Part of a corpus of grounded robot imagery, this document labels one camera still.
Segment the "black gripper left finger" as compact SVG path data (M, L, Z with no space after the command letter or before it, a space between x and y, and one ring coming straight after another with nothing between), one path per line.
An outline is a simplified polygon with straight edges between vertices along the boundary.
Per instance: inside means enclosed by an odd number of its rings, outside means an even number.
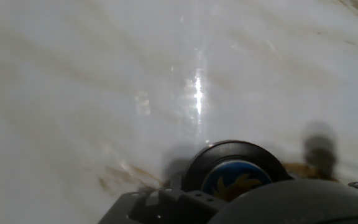
M204 224L227 204L198 190L129 192L116 200L99 224Z

